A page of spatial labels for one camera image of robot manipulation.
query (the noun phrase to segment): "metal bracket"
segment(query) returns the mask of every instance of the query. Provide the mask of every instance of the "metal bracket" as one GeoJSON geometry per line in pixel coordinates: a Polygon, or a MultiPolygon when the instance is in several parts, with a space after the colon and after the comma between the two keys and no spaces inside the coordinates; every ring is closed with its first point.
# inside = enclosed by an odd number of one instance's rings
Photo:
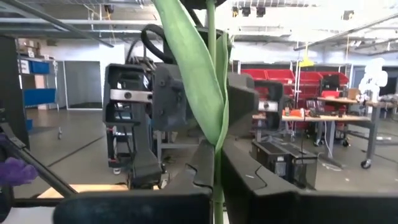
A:
{"type": "Polygon", "coordinates": [[[132,90],[111,90],[110,99],[136,102],[136,103],[152,103],[152,92],[132,91],[132,90]]]}

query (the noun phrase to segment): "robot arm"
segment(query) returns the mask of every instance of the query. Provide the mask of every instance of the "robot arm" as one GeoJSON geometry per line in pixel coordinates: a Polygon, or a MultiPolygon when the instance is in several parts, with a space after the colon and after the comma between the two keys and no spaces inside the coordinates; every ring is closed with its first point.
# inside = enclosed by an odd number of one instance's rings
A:
{"type": "Polygon", "coordinates": [[[372,101],[377,101],[379,97],[380,87],[387,85],[388,74],[382,70],[384,59],[376,58],[370,61],[365,67],[365,74],[359,84],[361,95],[357,96],[357,100],[367,100],[369,97],[365,95],[367,91],[372,93],[372,101]]]}

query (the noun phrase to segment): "tabletop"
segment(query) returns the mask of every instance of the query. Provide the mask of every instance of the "tabletop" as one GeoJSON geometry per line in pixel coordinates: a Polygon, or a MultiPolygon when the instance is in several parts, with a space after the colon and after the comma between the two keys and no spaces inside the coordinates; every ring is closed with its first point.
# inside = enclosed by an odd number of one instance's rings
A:
{"type": "MultiPolygon", "coordinates": [[[[75,189],[78,193],[128,190],[126,185],[114,185],[114,184],[71,184],[70,186],[73,189],[75,189]]],[[[49,188],[44,193],[39,195],[38,198],[62,198],[62,195],[60,195],[53,188],[49,188]]]]}
{"type": "MultiPolygon", "coordinates": [[[[328,101],[328,102],[336,102],[336,103],[346,103],[346,104],[360,104],[360,102],[356,100],[351,100],[348,98],[334,98],[334,97],[318,97],[318,100],[321,101],[328,101]]],[[[373,107],[381,107],[381,108],[395,108],[398,107],[397,104],[388,103],[388,102],[372,102],[367,101],[366,106],[373,106],[373,107]]]]}
{"type": "MultiPolygon", "coordinates": [[[[253,119],[265,119],[266,117],[261,114],[253,115],[253,119]]],[[[319,118],[313,117],[299,117],[299,116],[282,116],[282,121],[370,121],[371,119],[365,116],[352,116],[352,115],[343,115],[341,118],[338,116],[325,116],[321,115],[319,118]]]]}

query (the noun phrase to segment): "ceiling light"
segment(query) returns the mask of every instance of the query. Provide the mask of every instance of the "ceiling light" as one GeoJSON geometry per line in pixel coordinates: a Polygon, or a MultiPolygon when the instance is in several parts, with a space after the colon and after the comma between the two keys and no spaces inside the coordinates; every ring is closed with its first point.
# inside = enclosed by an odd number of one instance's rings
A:
{"type": "Polygon", "coordinates": [[[114,12],[114,5],[106,4],[104,5],[105,12],[112,14],[114,12]]]}
{"type": "Polygon", "coordinates": [[[242,7],[242,15],[243,15],[244,17],[249,16],[250,13],[251,13],[250,7],[242,7]]]}
{"type": "Polygon", "coordinates": [[[264,17],[265,14],[266,14],[265,7],[257,7],[257,17],[264,17]]]}
{"type": "Polygon", "coordinates": [[[345,21],[348,21],[353,18],[354,14],[355,12],[353,10],[345,10],[341,18],[345,21]]]}
{"type": "Polygon", "coordinates": [[[232,17],[236,17],[239,15],[239,9],[237,6],[232,7],[232,17]]]}

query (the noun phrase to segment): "purple glove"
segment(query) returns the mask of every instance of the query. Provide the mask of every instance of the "purple glove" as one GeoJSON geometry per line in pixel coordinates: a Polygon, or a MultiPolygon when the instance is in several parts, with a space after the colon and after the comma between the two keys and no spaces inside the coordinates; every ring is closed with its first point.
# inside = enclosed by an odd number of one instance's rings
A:
{"type": "Polygon", "coordinates": [[[0,162],[0,185],[20,186],[31,183],[38,176],[35,167],[20,159],[8,158],[0,162]]]}

